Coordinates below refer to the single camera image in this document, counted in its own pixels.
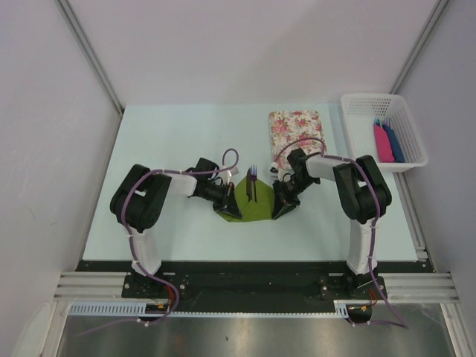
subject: green cloth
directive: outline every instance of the green cloth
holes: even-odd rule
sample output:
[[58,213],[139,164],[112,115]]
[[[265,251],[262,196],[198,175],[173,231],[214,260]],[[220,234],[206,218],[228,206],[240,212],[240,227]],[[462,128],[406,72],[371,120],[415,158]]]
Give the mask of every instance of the green cloth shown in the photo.
[[269,187],[263,181],[256,181],[256,196],[257,202],[254,201],[254,189],[253,200],[248,202],[248,196],[246,195],[246,177],[235,186],[235,199],[239,210],[243,215],[242,219],[237,219],[232,216],[228,216],[223,213],[218,213],[223,219],[229,222],[253,222],[261,221],[264,219],[271,219],[271,212],[274,207],[274,191],[272,187]]

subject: fork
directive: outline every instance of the fork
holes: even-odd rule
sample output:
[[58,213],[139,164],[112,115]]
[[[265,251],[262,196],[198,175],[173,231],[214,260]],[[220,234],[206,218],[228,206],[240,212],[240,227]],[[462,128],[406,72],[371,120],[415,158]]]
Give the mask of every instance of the fork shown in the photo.
[[256,197],[256,180],[258,179],[258,169],[256,165],[251,165],[250,171],[251,171],[251,180],[253,181],[253,188],[254,188],[254,201],[258,202]]
[[388,126],[390,129],[392,129],[392,124],[390,122],[390,118],[385,118],[384,124]]

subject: blue object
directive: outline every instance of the blue object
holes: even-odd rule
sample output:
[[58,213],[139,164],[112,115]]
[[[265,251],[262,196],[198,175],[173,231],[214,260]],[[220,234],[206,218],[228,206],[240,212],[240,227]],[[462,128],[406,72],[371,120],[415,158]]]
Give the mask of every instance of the blue object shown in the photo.
[[400,147],[399,141],[396,138],[395,132],[386,123],[382,125],[382,128],[387,133],[388,140],[390,142],[390,147],[392,148],[393,158],[395,159],[395,162],[405,162],[402,148]]

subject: metal surface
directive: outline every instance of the metal surface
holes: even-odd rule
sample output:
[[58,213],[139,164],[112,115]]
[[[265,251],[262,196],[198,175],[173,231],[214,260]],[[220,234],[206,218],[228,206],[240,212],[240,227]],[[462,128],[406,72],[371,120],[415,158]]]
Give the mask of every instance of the metal surface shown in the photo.
[[415,45],[410,51],[402,69],[399,72],[399,75],[395,79],[395,82],[392,85],[390,90],[391,94],[398,94],[403,83],[407,79],[408,75],[411,72],[415,62],[418,60],[419,55],[422,53],[426,43],[431,38],[434,29],[436,28],[438,22],[440,21],[444,11],[448,7],[451,0],[438,0],[435,4],[431,15],[429,16],[425,26],[422,29],[422,32],[418,36],[418,40],[415,42]]
[[[147,311],[147,307],[155,303],[132,303],[132,302],[75,302],[69,309],[69,316],[115,316],[115,317],[158,317],[163,313]],[[344,303],[334,303],[334,312],[295,313],[281,314],[257,314],[257,313],[221,313],[221,312],[174,312],[171,318],[193,317],[220,317],[220,318],[348,318],[347,306]]]
[[109,99],[111,100],[112,105],[116,108],[116,110],[118,111],[118,114],[122,117],[122,114],[124,113],[124,108],[120,104],[119,98],[116,95],[114,89],[112,88],[112,84],[109,81],[109,78],[107,77],[106,72],[104,71],[104,67],[101,65],[99,58],[97,58],[97,55],[94,52],[94,49],[91,46],[91,43],[89,42],[88,37],[86,36],[86,33],[81,27],[80,21],[77,18],[76,14],[74,13],[73,8],[71,7],[69,1],[56,0],[56,3],[58,4],[58,7],[60,8],[59,10],[63,14],[66,22],[68,23],[68,26],[70,27],[71,32],[76,38],[77,43],[79,44],[79,46],[81,47],[81,50],[85,54],[86,59],[88,60],[92,69],[97,75],[97,78],[99,79],[101,85],[103,86],[104,90],[109,96]]
[[62,339],[66,319],[68,318],[69,306],[71,303],[60,301],[56,304],[50,329],[46,336],[42,357],[55,357]]
[[430,259],[431,263],[433,264],[433,261],[431,260],[426,248],[426,241],[425,237],[423,236],[422,226],[419,221],[417,209],[415,208],[405,174],[394,173],[393,177],[395,178],[396,189],[399,191],[400,199],[402,201],[403,211],[407,217],[411,239],[414,241],[416,256],[418,257],[418,260],[423,262],[427,259]]
[[[153,301],[167,299],[123,299],[126,273],[69,272],[59,279],[54,300]],[[450,274],[380,274],[385,279],[388,299],[393,303],[457,303],[458,296]]]
[[[356,327],[339,319],[171,318],[75,336],[114,318],[69,317],[58,356],[455,356],[439,305],[405,305],[410,324]],[[377,306],[375,318],[391,318]]]
[[469,330],[463,317],[461,305],[458,303],[442,304],[441,310],[446,320],[456,356],[474,356],[475,346],[471,336],[467,333]]

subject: light blue table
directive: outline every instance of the light blue table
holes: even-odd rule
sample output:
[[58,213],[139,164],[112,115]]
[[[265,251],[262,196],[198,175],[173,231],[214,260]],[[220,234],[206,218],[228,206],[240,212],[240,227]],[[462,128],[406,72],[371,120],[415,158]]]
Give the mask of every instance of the light blue table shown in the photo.
[[[246,106],[128,106],[89,232],[84,260],[131,260],[126,234],[109,202],[133,164],[185,170],[200,157],[219,163],[223,152],[239,151],[239,182],[251,164],[268,184],[271,145],[268,114],[274,110],[315,109],[321,114],[330,154],[346,155],[337,104]],[[393,202],[377,237],[378,260],[415,261],[417,256],[391,173],[385,180]],[[168,196],[153,228],[163,260],[328,261],[345,260],[350,221],[335,184],[322,181],[300,195],[301,206],[277,221],[228,223],[211,202]]]

